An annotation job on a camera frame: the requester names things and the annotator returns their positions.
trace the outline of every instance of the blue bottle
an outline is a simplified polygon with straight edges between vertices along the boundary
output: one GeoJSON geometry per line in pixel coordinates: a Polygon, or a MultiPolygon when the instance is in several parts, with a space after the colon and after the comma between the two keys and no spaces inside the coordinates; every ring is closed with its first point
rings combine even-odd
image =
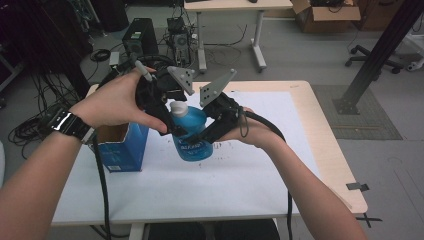
{"type": "Polygon", "coordinates": [[[187,106],[185,102],[174,101],[170,105],[175,124],[180,125],[188,132],[181,137],[172,136],[180,157],[189,162],[200,161],[210,157],[213,153],[212,144],[201,141],[190,145],[184,141],[189,136],[200,133],[206,128],[206,114],[198,108],[187,106]]]}

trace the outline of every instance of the wrist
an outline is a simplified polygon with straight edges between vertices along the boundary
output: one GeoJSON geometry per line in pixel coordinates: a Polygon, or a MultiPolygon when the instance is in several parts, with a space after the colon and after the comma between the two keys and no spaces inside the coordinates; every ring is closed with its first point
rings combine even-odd
{"type": "Polygon", "coordinates": [[[268,153],[270,151],[274,151],[275,149],[281,149],[282,145],[286,145],[285,141],[277,134],[269,131],[262,137],[260,146],[257,147],[268,153]]]}
{"type": "Polygon", "coordinates": [[[96,129],[96,128],[99,127],[99,125],[94,120],[94,116],[93,116],[93,113],[95,112],[95,110],[85,108],[82,105],[81,102],[79,102],[79,103],[75,104],[74,106],[72,106],[69,109],[69,112],[71,112],[75,116],[81,118],[81,120],[85,124],[89,125],[90,127],[94,128],[94,129],[96,129]]]}

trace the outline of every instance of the bottle label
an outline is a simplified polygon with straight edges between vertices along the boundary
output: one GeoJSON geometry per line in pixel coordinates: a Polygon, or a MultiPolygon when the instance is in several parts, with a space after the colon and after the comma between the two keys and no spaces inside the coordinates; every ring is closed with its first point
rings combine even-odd
{"type": "Polygon", "coordinates": [[[183,139],[178,139],[178,144],[180,150],[188,155],[202,154],[207,150],[207,145],[205,142],[198,142],[196,144],[190,145],[183,139]]]}

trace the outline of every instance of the metal bracket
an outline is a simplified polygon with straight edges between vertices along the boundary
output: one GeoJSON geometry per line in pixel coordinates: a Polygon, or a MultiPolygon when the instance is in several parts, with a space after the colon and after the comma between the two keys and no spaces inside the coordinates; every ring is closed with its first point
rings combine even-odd
{"type": "Polygon", "coordinates": [[[219,94],[222,93],[227,84],[234,78],[237,74],[235,69],[231,69],[230,72],[222,75],[221,77],[215,79],[213,82],[210,82],[204,87],[200,87],[200,106],[205,107],[210,102],[215,100],[219,94]]]}
{"type": "Polygon", "coordinates": [[[167,67],[169,74],[178,82],[188,95],[193,95],[193,75],[194,70],[179,67],[167,67]]]}

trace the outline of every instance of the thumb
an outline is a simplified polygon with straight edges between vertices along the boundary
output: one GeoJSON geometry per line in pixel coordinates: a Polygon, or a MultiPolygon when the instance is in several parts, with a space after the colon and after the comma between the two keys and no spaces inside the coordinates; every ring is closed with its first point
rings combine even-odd
{"type": "Polygon", "coordinates": [[[131,122],[136,122],[139,124],[142,124],[144,126],[147,126],[149,128],[155,129],[161,133],[166,133],[168,130],[168,127],[165,123],[163,123],[158,118],[155,118],[153,116],[150,116],[149,114],[143,112],[143,111],[135,111],[136,113],[133,116],[133,119],[131,122]]]}

